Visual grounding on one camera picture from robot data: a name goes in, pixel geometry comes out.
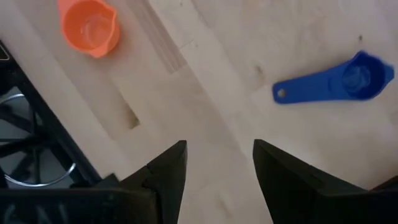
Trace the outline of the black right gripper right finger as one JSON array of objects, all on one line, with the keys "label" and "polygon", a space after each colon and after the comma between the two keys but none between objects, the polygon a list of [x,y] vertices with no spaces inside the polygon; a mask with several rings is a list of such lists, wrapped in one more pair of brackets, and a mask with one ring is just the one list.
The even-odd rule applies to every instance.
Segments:
[{"label": "black right gripper right finger", "polygon": [[254,141],[252,158],[274,224],[343,224],[327,196],[367,192],[262,139]]}]

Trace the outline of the dark blue measuring cup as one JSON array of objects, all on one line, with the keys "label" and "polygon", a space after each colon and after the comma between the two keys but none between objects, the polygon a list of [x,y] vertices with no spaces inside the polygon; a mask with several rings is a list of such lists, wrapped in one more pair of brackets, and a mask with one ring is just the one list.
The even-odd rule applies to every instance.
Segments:
[{"label": "dark blue measuring cup", "polygon": [[352,59],[323,72],[277,82],[272,86],[278,104],[314,101],[365,101],[380,94],[394,79],[394,67],[359,51]]}]

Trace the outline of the orange measuring cup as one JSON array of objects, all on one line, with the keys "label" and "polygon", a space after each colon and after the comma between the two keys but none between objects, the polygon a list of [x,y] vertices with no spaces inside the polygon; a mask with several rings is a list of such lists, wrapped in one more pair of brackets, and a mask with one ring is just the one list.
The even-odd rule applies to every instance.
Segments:
[{"label": "orange measuring cup", "polygon": [[57,0],[60,26],[68,45],[93,58],[110,53],[121,31],[118,11],[105,0]]}]

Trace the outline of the black aluminium table frame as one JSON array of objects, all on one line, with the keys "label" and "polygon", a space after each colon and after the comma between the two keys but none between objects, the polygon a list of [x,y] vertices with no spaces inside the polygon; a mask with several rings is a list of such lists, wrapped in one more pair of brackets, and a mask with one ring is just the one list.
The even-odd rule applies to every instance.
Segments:
[{"label": "black aluminium table frame", "polygon": [[72,181],[82,186],[100,183],[102,178],[94,170],[67,130],[35,89],[10,51],[0,41],[0,96],[5,95],[14,87],[19,89],[25,96],[24,98],[29,103],[29,106],[32,106],[37,113],[38,124],[60,143],[72,162],[76,164],[77,170],[69,176]]}]

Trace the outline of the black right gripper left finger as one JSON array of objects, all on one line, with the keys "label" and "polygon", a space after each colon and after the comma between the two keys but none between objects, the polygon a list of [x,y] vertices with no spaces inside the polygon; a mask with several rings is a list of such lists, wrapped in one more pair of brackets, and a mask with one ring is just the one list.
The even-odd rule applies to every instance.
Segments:
[{"label": "black right gripper left finger", "polygon": [[187,173],[187,142],[177,141],[120,181],[130,224],[177,224]]}]

